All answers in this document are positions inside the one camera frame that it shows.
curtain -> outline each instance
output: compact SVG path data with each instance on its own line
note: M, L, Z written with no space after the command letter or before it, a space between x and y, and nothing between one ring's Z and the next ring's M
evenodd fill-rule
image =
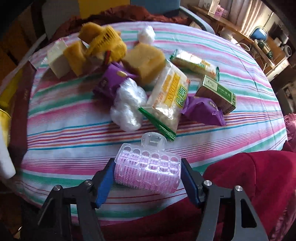
M239 27L239 31L249 36L266 12L267 6L261 0L233 0L229 21Z

chair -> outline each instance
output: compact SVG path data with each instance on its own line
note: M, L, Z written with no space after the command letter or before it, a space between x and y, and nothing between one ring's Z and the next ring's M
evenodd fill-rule
M186 9L185 7L180 6L180 0L130 0L131 5L142 6L152 14L163 14L167 17L172 17L178 15L179 12L182 12L187 17L192 19L202 30L207 31L211 34L215 34L212 27L198 17L196 14Z

purple wrapper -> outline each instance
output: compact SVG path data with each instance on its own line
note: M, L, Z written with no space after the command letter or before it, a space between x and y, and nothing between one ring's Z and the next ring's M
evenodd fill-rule
M191 121L226 126L222 111L208 98L188 96L181 113Z
M137 75L127 72L120 64L114 62L108 65L105 73L100 78L99 83L94 88L93 93L109 97L114 100L116 97L116 91L120 87L120 84L127 78L135 79Z

blue gripper pad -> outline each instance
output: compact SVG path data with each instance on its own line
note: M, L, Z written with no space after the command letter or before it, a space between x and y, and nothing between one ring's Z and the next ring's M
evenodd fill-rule
M114 181L114 169L115 169L116 163L114 160L110 164L109 168L107 169L103 180L101 181L100 185L98 186L98 194L96 197L96 205L97 207L100 207L103 203L106 202L106 199L108 197L108 194L110 192L110 189L113 185Z
M181 162L181 180L190 202L199 207L201 202L198 198L198 188L183 161Z

cardboard box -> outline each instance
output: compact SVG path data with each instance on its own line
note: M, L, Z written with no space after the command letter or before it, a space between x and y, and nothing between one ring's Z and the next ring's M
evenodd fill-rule
M209 11L208 13L215 14L220 0L204 0L203 8Z
M219 20L221 18L223 11L224 11L224 8L222 8L220 5L218 5L217 10L214 15L216 20Z
M235 94L206 75L202 79L195 96L212 99L224 115L236 108L237 98Z

